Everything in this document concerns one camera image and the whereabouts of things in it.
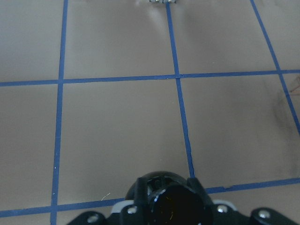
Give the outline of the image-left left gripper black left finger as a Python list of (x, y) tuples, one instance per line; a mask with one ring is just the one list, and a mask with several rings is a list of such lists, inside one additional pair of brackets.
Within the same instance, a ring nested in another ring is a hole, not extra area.
[(145, 178), (138, 178), (134, 188), (134, 199), (114, 205), (109, 217), (97, 211), (86, 211), (75, 217), (69, 225), (147, 225), (148, 188)]

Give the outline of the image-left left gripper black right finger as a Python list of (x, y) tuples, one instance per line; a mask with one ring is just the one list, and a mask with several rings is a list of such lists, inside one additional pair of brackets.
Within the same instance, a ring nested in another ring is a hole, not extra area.
[(187, 186), (200, 197), (200, 223), (202, 225), (296, 225), (282, 213), (266, 207), (256, 208), (245, 216), (228, 204), (214, 203), (197, 178), (188, 178)]

